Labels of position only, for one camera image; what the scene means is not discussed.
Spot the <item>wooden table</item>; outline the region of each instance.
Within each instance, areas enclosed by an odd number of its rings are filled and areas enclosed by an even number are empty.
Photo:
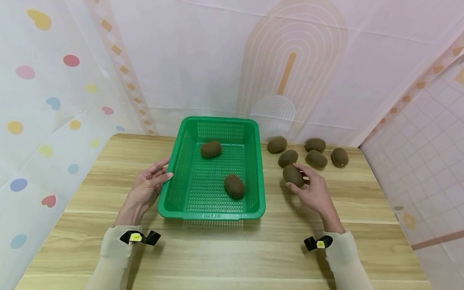
[[[99,259],[105,231],[138,172],[168,156],[174,138],[116,135],[33,260],[17,289],[84,289]],[[323,250],[307,252],[303,240],[320,237],[319,217],[279,186],[278,155],[262,146],[266,212],[240,222],[168,220],[154,206],[144,230],[162,237],[155,247],[137,245],[128,289],[335,289]],[[289,145],[304,163],[302,145]],[[333,147],[328,147],[329,157]],[[321,174],[358,245],[377,290],[431,289],[362,152],[347,148],[349,164],[331,162]]]

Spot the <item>right hand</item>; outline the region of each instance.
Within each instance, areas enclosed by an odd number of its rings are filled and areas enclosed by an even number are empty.
[[[302,176],[307,176],[309,180],[305,180],[307,187],[299,188],[291,182],[287,182],[286,186],[295,193],[301,202],[310,209],[323,214],[333,210],[334,203],[330,197],[325,183],[324,177],[318,174],[314,169],[307,166],[293,163],[293,166],[298,169]]]

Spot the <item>kiwi fruit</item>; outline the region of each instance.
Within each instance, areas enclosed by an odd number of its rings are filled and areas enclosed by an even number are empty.
[[[284,176],[285,182],[291,182],[300,188],[303,187],[304,179],[301,176],[300,171],[296,169],[295,166],[291,164],[285,166],[282,175]]]
[[[230,174],[224,178],[224,187],[233,199],[239,200],[245,195],[245,184],[235,174]]]
[[[267,143],[267,150],[272,154],[280,153],[285,149],[287,149],[287,139],[282,136],[274,137]]]
[[[298,153],[295,150],[288,150],[285,151],[279,157],[279,161],[277,163],[280,167],[284,168],[287,165],[293,164],[298,160]]]
[[[316,150],[318,152],[324,152],[326,147],[325,141],[322,140],[321,138],[311,138],[306,141],[306,144],[304,145],[304,148],[306,149],[306,152],[309,152],[311,150]]]
[[[327,157],[322,155],[319,151],[311,150],[306,155],[306,163],[314,168],[322,169],[327,166],[327,162]]]
[[[221,152],[222,152],[221,143],[217,141],[205,143],[200,148],[201,156],[206,157],[206,158],[217,156],[221,154]]]
[[[345,167],[348,164],[348,153],[343,148],[335,148],[330,158],[335,167]]]

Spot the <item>wrist strap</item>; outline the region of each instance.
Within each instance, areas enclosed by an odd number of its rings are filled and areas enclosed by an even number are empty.
[[[334,239],[331,236],[323,236],[317,241],[314,239],[314,237],[309,237],[304,240],[304,245],[308,251],[312,251],[315,249],[326,249],[330,247],[333,241]]]
[[[154,246],[160,238],[161,235],[154,231],[150,231],[146,237],[143,233],[139,231],[127,231],[119,239],[128,245],[132,245],[136,242],[141,242],[147,245]]]

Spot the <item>green plastic basket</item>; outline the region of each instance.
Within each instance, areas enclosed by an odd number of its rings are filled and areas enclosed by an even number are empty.
[[[200,147],[219,141],[222,153],[203,158]],[[187,117],[180,125],[158,212],[165,218],[195,220],[259,219],[266,209],[258,124],[253,120]],[[245,184],[241,200],[229,197],[224,178],[236,174]]]

